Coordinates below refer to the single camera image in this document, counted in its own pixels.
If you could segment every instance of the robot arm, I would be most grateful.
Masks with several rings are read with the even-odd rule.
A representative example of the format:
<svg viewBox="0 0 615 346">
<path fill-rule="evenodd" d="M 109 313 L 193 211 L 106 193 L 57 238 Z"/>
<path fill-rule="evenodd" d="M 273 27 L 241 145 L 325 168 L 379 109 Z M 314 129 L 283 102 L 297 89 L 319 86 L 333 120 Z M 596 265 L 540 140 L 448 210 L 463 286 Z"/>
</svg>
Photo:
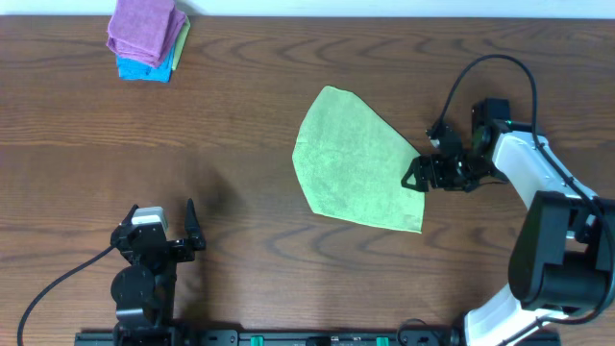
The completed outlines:
<svg viewBox="0 0 615 346">
<path fill-rule="evenodd" d="M 493 177 L 511 182 L 519 193 L 529 212 L 510 259 L 509 284 L 464 318 L 467 345 L 513 345 L 538 329 L 531 327 L 537 319 L 561 320 L 598 306 L 608 290 L 610 255 L 595 215 L 536 149 L 531 126 L 510 120 L 508 102 L 487 99 L 472 115 L 472 148 L 464 150 L 455 132 L 436 122 L 428 135 L 441 153 L 416 158 L 402 185 L 470 192 L 482 178 Z M 570 176 L 547 139 L 537 138 Z M 612 201 L 576 186 L 603 208 L 607 220 L 612 218 Z M 586 251 L 566 251 L 567 237 L 587 244 Z"/>
</svg>

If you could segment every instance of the wood grain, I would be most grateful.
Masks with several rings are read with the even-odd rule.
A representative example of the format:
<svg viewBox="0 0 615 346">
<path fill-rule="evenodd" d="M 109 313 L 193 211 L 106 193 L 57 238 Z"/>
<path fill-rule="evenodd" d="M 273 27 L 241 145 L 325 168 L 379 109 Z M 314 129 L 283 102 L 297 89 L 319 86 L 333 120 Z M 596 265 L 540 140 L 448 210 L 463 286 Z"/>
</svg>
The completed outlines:
<svg viewBox="0 0 615 346">
<path fill-rule="evenodd" d="M 526 211 L 512 186 L 431 192 L 423 234 L 311 213 L 291 153 L 320 89 L 355 92 L 421 151 L 425 129 L 472 59 L 524 61 L 539 121 L 582 181 L 615 195 L 615 22 L 522 19 L 195 17 L 168 85 L 117 77 L 107 17 L 0 17 L 0 344 L 36 294 L 104 249 L 132 203 L 163 206 L 180 230 L 197 204 L 209 248 L 180 267 L 176 316 L 246 329 L 394 329 L 450 323 L 506 282 Z M 515 66 L 462 83 L 450 119 L 509 98 L 529 118 Z M 70 345 L 114 324 L 116 253 L 59 285 L 26 327 L 31 345 Z M 560 328 L 604 345 L 615 312 Z"/>
</svg>

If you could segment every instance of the black cable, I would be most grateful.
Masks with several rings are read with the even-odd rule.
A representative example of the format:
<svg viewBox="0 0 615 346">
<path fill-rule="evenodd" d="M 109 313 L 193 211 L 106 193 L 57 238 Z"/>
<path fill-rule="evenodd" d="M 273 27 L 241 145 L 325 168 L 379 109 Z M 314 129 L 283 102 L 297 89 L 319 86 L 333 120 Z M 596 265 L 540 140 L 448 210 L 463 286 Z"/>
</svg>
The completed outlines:
<svg viewBox="0 0 615 346">
<path fill-rule="evenodd" d="M 544 148 L 545 144 L 541 143 L 538 140 L 538 135 L 536 133 L 536 128 L 537 128 L 537 126 L 536 126 L 536 122 L 537 122 L 537 109 L 538 109 L 538 96 L 537 96 L 537 92 L 536 92 L 536 82 L 534 80 L 533 75 L 529 71 L 529 69 L 522 62 L 520 62 L 519 60 L 517 60 L 515 58 L 512 58 L 512 57 L 510 57 L 508 55 L 504 55 L 504 54 L 491 54 L 491 55 L 486 55 L 486 56 L 480 57 L 480 58 L 474 60 L 473 62 L 470 62 L 470 64 L 468 64 L 463 69 L 463 71 L 461 71 L 461 73 L 457 77 L 457 80 L 453 84 L 453 88 L 451 89 L 451 92 L 449 92 L 449 96 L 448 96 L 448 98 L 446 100 L 446 103 L 444 104 L 444 109 L 440 113 L 440 117 L 438 118 L 436 124 L 431 129 L 430 137 L 433 138 L 435 136 L 435 134 L 437 133 L 439 127 L 442 125 L 442 122 L 444 120 L 444 116 L 446 115 L 446 111 L 449 108 L 449 105 L 451 104 L 451 100 L 453 99 L 453 95 L 455 94 L 455 91 L 456 91 L 457 87 L 459 86 L 459 83 L 461 82 L 461 80 L 465 76 L 465 74 L 472 67 L 477 65 L 479 62 L 483 62 L 483 61 L 490 60 L 490 59 L 503 59 L 503 60 L 507 60 L 507 61 L 510 61 L 510 62 L 514 62 L 519 67 L 521 67 L 521 69 L 523 69 L 523 71 L 528 76 L 529 85 L 531 87 L 531 136 L 532 136 L 532 139 L 533 139 L 533 141 L 535 143 L 535 147 L 538 149 L 540 154 L 545 158 L 545 160 L 553 167 L 555 172 L 557 172 L 557 174 L 561 177 L 561 179 L 564 181 L 564 184 L 568 185 L 580 197 L 580 199 L 583 201 L 583 203 L 585 203 L 585 205 L 587 205 L 587 207 L 592 211 L 592 214 L 594 214 L 594 216 L 596 216 L 596 218 L 597 218 L 597 220 L 599 222 L 599 226 L 602 226 L 602 228 L 603 228 L 602 232 L 606 232 L 606 242 L 607 242 L 607 245 L 608 245 L 609 256 L 610 256 L 610 259 L 611 259 L 611 261 L 610 261 L 610 268 L 609 268 L 610 269 L 609 280 L 608 280 L 608 285 L 607 285 L 606 293 L 601 298 L 601 301 L 599 302 L 599 304 L 596 306 L 596 308 L 592 312 L 590 312 L 589 314 L 587 314 L 587 315 L 585 315 L 585 316 L 583 316 L 581 318 L 577 318 L 577 319 L 559 319 L 559 318 L 553 318 L 553 317 L 537 318 L 534 323 L 532 323 L 529 326 L 527 326 L 526 328 L 522 329 L 520 332 L 516 333 L 511 338 L 509 338 L 507 340 L 503 340 L 503 342 L 500 345 L 504 346 L 504 345 L 507 345 L 510 342 L 515 341 L 519 337 L 522 337 L 523 335 L 529 333 L 534 328 L 541 328 L 542 325 L 545 322 L 557 323 L 557 324 L 562 324 L 562 325 L 579 325 L 579 324 L 588 323 L 588 322 L 594 320 L 596 317 L 598 317 L 610 305 L 610 303 L 613 300 L 613 295 L 615 294 L 615 275 L 614 275 L 614 272 L 615 272 L 615 255 L 613 254 L 613 251 L 615 249 L 615 239 L 613 238 L 613 234 L 610 232 L 610 228 L 609 228 L 608 223 L 606 222 L 606 220 L 604 218 L 603 212 L 601 211 L 601 209 L 597 205 L 597 203 L 595 201 L 591 200 L 575 184 L 575 178 L 574 177 L 569 177 L 564 172 L 564 170 L 557 163 L 555 163 L 555 161 L 551 157 L 551 155 L 549 155 L 549 153 L 547 153 L 547 151 L 545 150 L 545 148 Z"/>
<path fill-rule="evenodd" d="M 397 342 L 402 345 L 402 346 L 407 346 L 407 342 L 403 341 L 401 336 L 402 336 L 402 332 L 404 331 L 404 328 L 409 326 L 411 323 L 421 323 L 425 326 L 427 326 L 427 323 L 425 323 L 425 321 L 423 321 L 420 318 L 408 318 L 406 321 L 402 322 L 402 324 L 400 324 L 399 328 L 397 329 L 397 332 L 395 333 L 395 338 L 397 339 Z M 440 337 L 438 337 L 438 335 L 434 332 L 431 331 L 431 335 L 433 335 L 433 337 L 435 337 L 435 339 L 438 342 L 438 345 L 444 345 L 444 342 L 442 342 L 442 339 Z"/>
<path fill-rule="evenodd" d="M 50 283 L 48 286 L 46 286 L 45 289 L 40 291 L 38 296 L 32 301 L 32 303 L 30 303 L 26 311 L 23 313 L 23 316 L 21 316 L 21 321 L 19 321 L 19 327 L 17 327 L 17 345 L 18 346 L 23 346 L 23 329 L 26 326 L 26 321 L 28 320 L 28 316 L 30 316 L 30 312 L 32 312 L 32 310 L 35 308 L 35 305 L 45 296 L 45 294 L 47 294 L 53 287 L 55 287 L 57 284 L 61 283 L 62 281 L 66 280 L 71 275 L 93 264 L 95 261 L 103 258 L 106 254 L 111 252 L 111 250 L 113 250 L 114 248 L 115 248 L 114 246 L 108 247 L 102 253 L 96 255 L 94 258 L 90 259 L 89 261 L 78 265 L 76 268 L 69 271 L 68 273 L 60 276 L 59 278 L 54 280 L 52 283 Z"/>
</svg>

